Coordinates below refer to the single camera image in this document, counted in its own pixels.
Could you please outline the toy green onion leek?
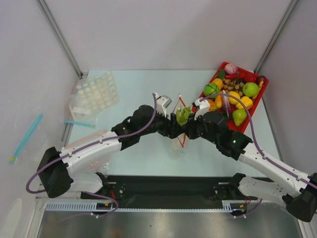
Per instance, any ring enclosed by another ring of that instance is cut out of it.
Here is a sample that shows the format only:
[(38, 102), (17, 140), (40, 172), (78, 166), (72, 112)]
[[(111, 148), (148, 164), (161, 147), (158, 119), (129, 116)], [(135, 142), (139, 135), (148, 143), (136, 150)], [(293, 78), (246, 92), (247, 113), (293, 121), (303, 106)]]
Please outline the toy green onion leek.
[(187, 123), (191, 112), (191, 107), (179, 107), (176, 110), (176, 120), (180, 126), (183, 126)]

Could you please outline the clear bag with orange zipper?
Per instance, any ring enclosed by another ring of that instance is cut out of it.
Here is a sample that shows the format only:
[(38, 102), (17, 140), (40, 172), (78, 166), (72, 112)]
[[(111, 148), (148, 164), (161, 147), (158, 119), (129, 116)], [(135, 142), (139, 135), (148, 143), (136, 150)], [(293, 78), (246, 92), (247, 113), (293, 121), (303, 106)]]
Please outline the clear bag with orange zipper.
[(171, 154), (175, 158), (181, 157), (185, 153), (187, 135), (183, 131), (183, 126), (185, 126), (189, 120), (191, 109), (192, 106), (186, 105), (182, 95), (178, 94), (177, 101), (171, 113), (171, 119), (174, 119), (175, 124), (173, 132), (176, 135), (171, 141)]

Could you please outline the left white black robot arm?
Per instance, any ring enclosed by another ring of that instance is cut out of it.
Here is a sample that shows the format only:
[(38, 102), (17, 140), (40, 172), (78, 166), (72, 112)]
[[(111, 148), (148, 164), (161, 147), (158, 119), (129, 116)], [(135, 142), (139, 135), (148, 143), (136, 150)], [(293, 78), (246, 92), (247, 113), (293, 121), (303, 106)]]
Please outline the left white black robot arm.
[(174, 139), (183, 132), (175, 114), (168, 117), (142, 105), (132, 116), (94, 140), (61, 151), (55, 147), (47, 149), (37, 169), (43, 191), (49, 198), (69, 191), (90, 192), (97, 198), (105, 198), (109, 186), (101, 168), (107, 156), (137, 144), (144, 135), (159, 133)]

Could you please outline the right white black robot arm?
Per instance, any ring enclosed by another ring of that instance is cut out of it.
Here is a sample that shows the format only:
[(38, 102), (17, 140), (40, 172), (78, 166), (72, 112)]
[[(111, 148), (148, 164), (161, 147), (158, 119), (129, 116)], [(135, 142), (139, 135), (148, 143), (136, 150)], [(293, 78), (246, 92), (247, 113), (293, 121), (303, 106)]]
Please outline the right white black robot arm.
[(271, 158), (255, 139), (228, 127), (219, 112), (207, 112), (195, 119), (190, 116), (182, 127), (190, 139), (201, 137), (216, 145), (224, 156), (247, 164), (261, 172), (271, 182), (255, 181), (249, 176), (229, 185), (229, 195), (240, 199), (243, 195), (269, 200), (295, 218), (310, 222), (317, 212), (317, 175), (309, 175), (284, 162)]

